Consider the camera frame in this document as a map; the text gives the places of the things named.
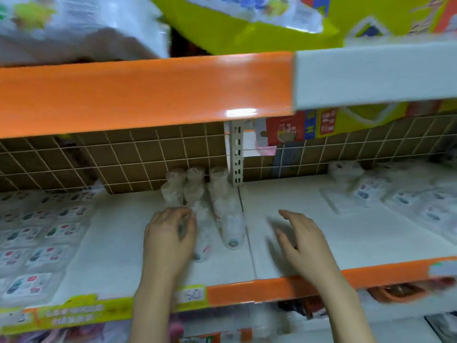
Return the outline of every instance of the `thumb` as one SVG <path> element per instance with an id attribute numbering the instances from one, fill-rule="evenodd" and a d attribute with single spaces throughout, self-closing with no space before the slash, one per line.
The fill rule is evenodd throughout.
<path id="1" fill-rule="evenodd" d="M 281 248 L 283 249 L 286 259 L 293 266 L 295 266 L 296 261 L 299 258 L 299 252 L 295 250 L 294 247 L 292 247 L 292 244 L 290 244 L 290 241 L 284 232 L 282 232 L 281 230 L 276 230 L 276 234 L 278 235 L 278 241 L 281 245 Z"/>
<path id="2" fill-rule="evenodd" d="M 184 250 L 186 255 L 192 255 L 194 252 L 195 247 L 195 239 L 197 238 L 197 218 L 195 214 L 190 214 L 187 218 L 187 228 L 186 228 L 186 235 L 181 241 L 180 248 Z"/>

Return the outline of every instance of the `wire grid panel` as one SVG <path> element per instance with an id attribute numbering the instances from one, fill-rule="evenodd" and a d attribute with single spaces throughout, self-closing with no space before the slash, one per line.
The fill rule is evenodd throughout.
<path id="1" fill-rule="evenodd" d="M 157 190 L 172 168 L 226 166 L 223 123 L 0 140 L 0 191 Z"/>
<path id="2" fill-rule="evenodd" d="M 280 144 L 274 156 L 245 158 L 243 180 L 321 174 L 327 171 L 328 162 L 335 160 L 357 160 L 369 169 L 375 162 L 440 154 L 457 136 L 456 122 L 457 115 L 419 116 L 357 132 Z"/>

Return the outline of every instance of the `person's left hand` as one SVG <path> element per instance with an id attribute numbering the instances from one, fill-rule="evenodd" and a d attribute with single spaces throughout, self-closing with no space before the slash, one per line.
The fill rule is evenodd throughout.
<path id="1" fill-rule="evenodd" d="M 178 225 L 187 216 L 186 235 L 180 241 Z M 197 220 L 186 207 L 167 208 L 154 214 L 144 231 L 143 272 L 141 283 L 164 282 L 174 286 L 191 259 L 197 233 Z"/>

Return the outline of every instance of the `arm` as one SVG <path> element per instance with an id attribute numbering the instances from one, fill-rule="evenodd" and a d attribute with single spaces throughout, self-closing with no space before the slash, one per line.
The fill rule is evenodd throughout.
<path id="1" fill-rule="evenodd" d="M 177 279 L 191 259 L 197 223 L 189 208 L 156 213 L 144 232 L 143 270 L 134 297 L 129 343 L 166 343 L 168 317 Z M 186 236 L 180 241 L 179 220 L 188 216 Z"/>
<path id="2" fill-rule="evenodd" d="M 312 219 L 300 213 L 280 210 L 297 237 L 294 249 L 287 236 L 277 231 L 286 259 L 319 292 L 330 318 L 336 343 L 374 343 L 357 292 L 341 274 L 325 236 Z"/>

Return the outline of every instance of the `person's right hand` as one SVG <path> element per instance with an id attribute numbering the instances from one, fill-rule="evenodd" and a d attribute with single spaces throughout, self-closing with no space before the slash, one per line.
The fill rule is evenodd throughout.
<path id="1" fill-rule="evenodd" d="M 316 223 L 301 213 L 279 210 L 284 219 L 290 221 L 297 238 L 296 250 L 284 232 L 277 230 L 278 240 L 286 259 L 300 275 L 319 287 L 329 277 L 340 274 L 340 269 L 330 251 L 327 240 Z"/>

